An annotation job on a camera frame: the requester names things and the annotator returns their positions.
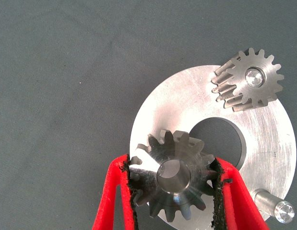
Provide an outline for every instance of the metal plate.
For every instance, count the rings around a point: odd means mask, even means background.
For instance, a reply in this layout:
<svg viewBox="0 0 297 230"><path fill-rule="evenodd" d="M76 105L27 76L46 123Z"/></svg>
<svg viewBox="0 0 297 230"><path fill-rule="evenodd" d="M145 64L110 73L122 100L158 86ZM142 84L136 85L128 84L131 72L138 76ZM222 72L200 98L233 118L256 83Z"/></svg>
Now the metal plate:
<svg viewBox="0 0 297 230"><path fill-rule="evenodd" d="M241 112L224 109L223 102L215 101L218 94L212 93L215 85L211 79L218 67L183 70L154 89L134 121L130 157L135 156L139 143L148 145L148 134L159 138L161 129L190 132L198 122L218 117L230 123L240 136L242 153L237 168L249 192L261 188L284 198L293 180L297 157L295 136L285 109L279 100L267 107ZM207 206L205 211L192 206L191 220L176 212L174 222L168 224L178 230L210 230L213 198L202 197ZM159 217L166 222L163 210Z"/></svg>

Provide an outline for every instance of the metal pin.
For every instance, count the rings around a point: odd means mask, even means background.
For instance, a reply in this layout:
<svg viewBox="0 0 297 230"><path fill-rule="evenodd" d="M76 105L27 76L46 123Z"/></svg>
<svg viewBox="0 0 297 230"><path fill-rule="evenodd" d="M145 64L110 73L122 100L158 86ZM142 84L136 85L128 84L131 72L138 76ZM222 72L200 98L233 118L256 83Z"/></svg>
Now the metal pin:
<svg viewBox="0 0 297 230"><path fill-rule="evenodd" d="M259 210L284 224L291 222L295 215L292 204L263 189L254 192L254 202Z"/></svg>

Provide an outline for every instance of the circular hole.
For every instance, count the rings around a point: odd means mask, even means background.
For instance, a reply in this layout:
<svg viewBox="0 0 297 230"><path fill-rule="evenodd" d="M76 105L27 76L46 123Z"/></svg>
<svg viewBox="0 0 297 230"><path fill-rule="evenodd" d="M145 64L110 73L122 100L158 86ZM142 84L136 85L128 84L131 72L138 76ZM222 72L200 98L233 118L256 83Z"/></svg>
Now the circular hole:
<svg viewBox="0 0 297 230"><path fill-rule="evenodd" d="M167 193L179 193L190 182L190 171L183 161L168 160L160 165L157 181Z"/></svg>
<svg viewBox="0 0 297 230"><path fill-rule="evenodd" d="M213 154L241 168L246 144L241 131L231 122L217 117L205 119L193 127L190 137L204 141L204 153Z"/></svg>
<svg viewBox="0 0 297 230"><path fill-rule="evenodd" d="M263 84L264 74L259 69L249 68L245 72L245 80L247 81L249 86L259 88Z"/></svg>

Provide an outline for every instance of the gear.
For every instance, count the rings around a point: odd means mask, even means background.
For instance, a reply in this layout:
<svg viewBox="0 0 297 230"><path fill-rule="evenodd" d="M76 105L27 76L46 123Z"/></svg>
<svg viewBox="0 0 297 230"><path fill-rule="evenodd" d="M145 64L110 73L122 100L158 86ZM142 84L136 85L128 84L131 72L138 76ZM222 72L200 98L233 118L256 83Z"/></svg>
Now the gear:
<svg viewBox="0 0 297 230"><path fill-rule="evenodd" d="M201 155L204 142L186 132L172 135L162 130L160 136L161 143L149 135L149 146L139 144L131 159L130 183L138 192L135 202L138 206L148 202L151 217L164 209L168 222L174 220L177 210L190 219L190 206L204 210L201 195L214 194L207 184L207 180L217 178L217 172L209 168L214 156Z"/></svg>
<svg viewBox="0 0 297 230"><path fill-rule="evenodd" d="M277 81L284 76L278 74L280 64L273 65L273 55L264 57L264 50L255 53L253 48L239 51L232 59L215 71L212 80L219 93L217 101L225 100L224 108L234 111L264 107L277 99L276 92L283 89Z"/></svg>

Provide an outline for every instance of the red clamp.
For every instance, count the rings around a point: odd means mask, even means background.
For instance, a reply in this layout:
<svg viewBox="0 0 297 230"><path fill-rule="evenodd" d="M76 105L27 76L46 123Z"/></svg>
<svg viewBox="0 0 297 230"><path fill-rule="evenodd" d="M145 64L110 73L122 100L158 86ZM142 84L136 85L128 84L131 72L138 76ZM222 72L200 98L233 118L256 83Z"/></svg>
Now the red clamp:
<svg viewBox="0 0 297 230"><path fill-rule="evenodd" d="M223 204L228 230L268 230L239 171L231 164L216 158L223 173Z"/></svg>
<svg viewBox="0 0 297 230"><path fill-rule="evenodd" d="M105 179L98 212L92 230L112 230L116 187L120 185L125 230L136 230L137 223L131 206L131 191L128 187L128 155L114 159Z"/></svg>
<svg viewBox="0 0 297 230"><path fill-rule="evenodd" d="M221 211L225 218L221 225L225 227L218 228L215 225L215 229L268 230L269 228L254 204L239 171L232 164L220 158L217 160L222 171L219 181L222 185L220 193L222 195L217 202L216 198L214 199L214 206L222 207ZM112 161L109 166L92 230L113 229L115 194L116 187L119 184L121 186L125 230L138 229L131 201L132 192L128 187L128 182L128 155L123 155Z"/></svg>

